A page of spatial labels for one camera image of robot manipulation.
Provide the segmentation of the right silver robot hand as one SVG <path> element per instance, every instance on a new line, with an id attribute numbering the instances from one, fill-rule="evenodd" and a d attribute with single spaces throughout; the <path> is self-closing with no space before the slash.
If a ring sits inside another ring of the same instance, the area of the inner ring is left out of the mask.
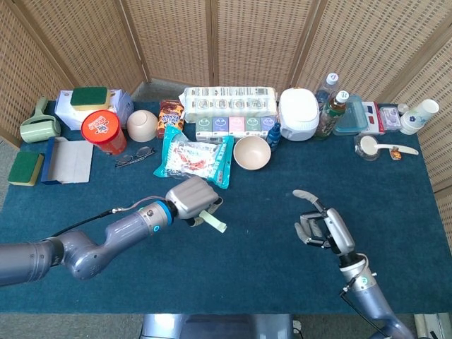
<path id="1" fill-rule="evenodd" d="M 302 214 L 295 230 L 300 240 L 309 246 L 331 249 L 338 256 L 355 250 L 355 242 L 342 217 L 335 208 L 327 208 L 319 198 L 308 191 L 295 189 L 293 196 L 309 201 L 315 211 Z"/>

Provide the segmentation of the white floral paper cup stack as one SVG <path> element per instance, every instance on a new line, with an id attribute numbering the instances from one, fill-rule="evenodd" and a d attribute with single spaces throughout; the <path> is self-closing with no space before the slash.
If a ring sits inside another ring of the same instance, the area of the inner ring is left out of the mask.
<path id="1" fill-rule="evenodd" d="M 401 116 L 400 132 L 405 135 L 416 134 L 438 112 L 439 104 L 435 100 L 423 100 L 418 106 L 409 109 Z"/>

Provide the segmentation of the white cardboard box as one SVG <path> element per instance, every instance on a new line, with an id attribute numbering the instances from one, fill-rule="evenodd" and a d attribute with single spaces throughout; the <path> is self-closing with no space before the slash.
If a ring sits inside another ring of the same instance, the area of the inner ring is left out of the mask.
<path id="1" fill-rule="evenodd" d="M 81 128 L 84 119 L 100 108 L 84 111 L 74 109 L 70 104 L 72 92 L 72 90 L 62 90 L 59 93 L 54 113 L 70 130 L 77 131 Z M 109 106 L 106 110 L 115 113 L 121 122 L 121 127 L 126 129 L 126 122 L 134 111 L 131 96 L 124 90 L 110 90 Z"/>

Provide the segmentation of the green lint roller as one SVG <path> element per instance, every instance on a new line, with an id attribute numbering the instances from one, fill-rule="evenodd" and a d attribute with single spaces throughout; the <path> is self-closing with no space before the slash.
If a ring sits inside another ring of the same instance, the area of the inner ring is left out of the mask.
<path id="1" fill-rule="evenodd" d="M 44 113 L 47 104 L 47 97 L 40 97 L 35 105 L 35 113 L 20 125 L 20 137 L 24 142 L 47 141 L 61 135 L 61 126 L 56 117 Z"/>

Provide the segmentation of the brown orange cookie pack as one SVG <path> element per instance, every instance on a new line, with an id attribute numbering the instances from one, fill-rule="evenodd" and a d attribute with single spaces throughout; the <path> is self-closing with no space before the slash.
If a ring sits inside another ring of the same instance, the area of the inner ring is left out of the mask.
<path id="1" fill-rule="evenodd" d="M 183 113 L 184 107 L 180 101 L 161 101 L 157 121 L 157 137 L 163 138 L 167 126 L 173 126 L 182 131 L 184 128 L 184 119 L 182 118 Z"/>

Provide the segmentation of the blue white open box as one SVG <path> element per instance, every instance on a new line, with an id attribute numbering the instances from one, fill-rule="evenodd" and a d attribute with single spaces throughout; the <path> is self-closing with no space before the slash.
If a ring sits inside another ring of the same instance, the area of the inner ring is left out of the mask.
<path id="1" fill-rule="evenodd" d="M 92 158 L 93 144 L 88 141 L 51 137 L 47 143 L 40 181 L 47 185 L 88 183 Z"/>

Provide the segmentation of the clear container with blue lid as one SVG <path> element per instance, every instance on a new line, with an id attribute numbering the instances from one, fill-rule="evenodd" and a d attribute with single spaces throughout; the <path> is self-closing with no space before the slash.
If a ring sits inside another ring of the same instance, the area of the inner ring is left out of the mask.
<path id="1" fill-rule="evenodd" d="M 345 113 L 333 128 L 337 136 L 357 135 L 368 127 L 362 99 L 359 95 L 351 95 L 346 102 Z"/>

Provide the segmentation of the small pale green packet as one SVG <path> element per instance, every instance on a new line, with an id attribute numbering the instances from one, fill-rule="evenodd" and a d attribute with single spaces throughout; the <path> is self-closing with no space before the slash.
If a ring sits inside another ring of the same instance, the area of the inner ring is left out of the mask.
<path id="1" fill-rule="evenodd" d="M 219 219 L 217 219 L 214 215 L 210 214 L 206 210 L 201 211 L 199 217 L 221 233 L 224 233 L 225 230 L 227 229 L 227 225 L 224 222 L 221 222 Z"/>

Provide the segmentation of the teal clear snack bag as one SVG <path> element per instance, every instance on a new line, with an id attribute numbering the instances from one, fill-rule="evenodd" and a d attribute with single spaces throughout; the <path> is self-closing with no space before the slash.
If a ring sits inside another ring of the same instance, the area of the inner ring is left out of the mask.
<path id="1" fill-rule="evenodd" d="M 169 126 L 163 136 L 162 162 L 153 174 L 159 178 L 197 176 L 227 189 L 233 146 L 231 136 L 222 137 L 219 144 L 190 141 L 182 131 Z"/>

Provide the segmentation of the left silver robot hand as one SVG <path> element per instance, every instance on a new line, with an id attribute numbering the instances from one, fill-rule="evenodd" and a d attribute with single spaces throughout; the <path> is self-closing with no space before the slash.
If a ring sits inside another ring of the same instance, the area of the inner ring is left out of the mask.
<path id="1" fill-rule="evenodd" d="M 165 196 L 174 218 L 185 220 L 190 227 L 204 223 L 202 211 L 213 214 L 223 203 L 223 199 L 207 181 L 192 177 L 169 190 Z"/>

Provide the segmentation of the small glass jar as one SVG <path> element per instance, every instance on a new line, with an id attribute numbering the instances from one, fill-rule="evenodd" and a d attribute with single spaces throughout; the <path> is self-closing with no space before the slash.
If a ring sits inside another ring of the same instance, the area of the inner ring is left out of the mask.
<path id="1" fill-rule="evenodd" d="M 373 136 L 358 135 L 355 137 L 355 152 L 367 161 L 374 161 L 379 157 L 377 144 Z"/>

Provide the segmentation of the pastel pocket tissue multipack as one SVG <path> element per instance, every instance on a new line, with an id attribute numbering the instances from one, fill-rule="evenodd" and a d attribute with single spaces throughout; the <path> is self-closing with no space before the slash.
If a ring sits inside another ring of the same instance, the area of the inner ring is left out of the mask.
<path id="1" fill-rule="evenodd" d="M 196 120 L 197 141 L 221 143 L 226 136 L 238 141 L 246 136 L 266 138 L 277 122 L 274 116 L 267 117 L 202 117 Z"/>

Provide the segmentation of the wicker folding screen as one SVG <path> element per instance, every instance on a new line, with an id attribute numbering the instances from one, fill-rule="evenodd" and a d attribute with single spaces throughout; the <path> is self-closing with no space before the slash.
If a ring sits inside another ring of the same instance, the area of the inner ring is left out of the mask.
<path id="1" fill-rule="evenodd" d="M 41 95 L 154 79 L 346 90 L 439 114 L 420 132 L 452 249 L 452 0 L 0 0 L 0 144 Z"/>

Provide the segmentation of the white toilet paper pack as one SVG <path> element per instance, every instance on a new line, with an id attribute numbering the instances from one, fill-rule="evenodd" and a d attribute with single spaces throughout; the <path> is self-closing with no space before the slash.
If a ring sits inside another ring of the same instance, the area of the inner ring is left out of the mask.
<path id="1" fill-rule="evenodd" d="M 274 88 L 262 86 L 190 87 L 179 96 L 189 123 L 204 117 L 275 116 L 276 99 Z"/>

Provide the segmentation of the white rice cooker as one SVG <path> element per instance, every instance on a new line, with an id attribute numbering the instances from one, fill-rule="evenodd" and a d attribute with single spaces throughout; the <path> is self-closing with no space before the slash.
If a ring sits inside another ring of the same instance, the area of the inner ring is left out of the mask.
<path id="1" fill-rule="evenodd" d="M 319 104 L 312 91 L 288 88 L 280 96 L 278 105 L 281 134 L 289 141 L 310 139 L 319 125 Z"/>

